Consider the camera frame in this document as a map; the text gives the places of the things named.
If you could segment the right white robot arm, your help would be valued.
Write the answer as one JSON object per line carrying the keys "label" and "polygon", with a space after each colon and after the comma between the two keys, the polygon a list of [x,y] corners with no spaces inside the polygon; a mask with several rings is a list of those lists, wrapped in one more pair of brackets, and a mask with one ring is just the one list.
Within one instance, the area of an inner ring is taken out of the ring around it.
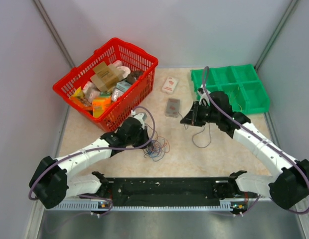
{"label": "right white robot arm", "polygon": [[233,140],[244,145],[270,172],[270,176],[239,171],[231,175],[234,181],[227,186],[233,197],[251,192],[271,198],[279,207],[288,210],[309,198],[309,161],[297,160],[278,148],[257,130],[242,112],[235,112],[223,91],[204,93],[195,101],[180,121],[190,126],[214,123]]}

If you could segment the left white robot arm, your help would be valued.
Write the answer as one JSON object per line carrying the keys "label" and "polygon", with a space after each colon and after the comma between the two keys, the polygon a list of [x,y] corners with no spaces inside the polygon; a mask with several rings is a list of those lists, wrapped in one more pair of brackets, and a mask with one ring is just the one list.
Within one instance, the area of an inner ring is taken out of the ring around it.
{"label": "left white robot arm", "polygon": [[101,135],[90,145],[72,154],[43,158],[29,182],[30,194],[34,194],[35,199],[46,209],[54,208],[66,198],[82,194],[104,197],[108,192],[108,185],[103,182],[100,173],[94,172],[82,177],[77,177],[77,174],[120,152],[150,146],[146,118],[145,113],[138,113],[124,120],[115,131]]}

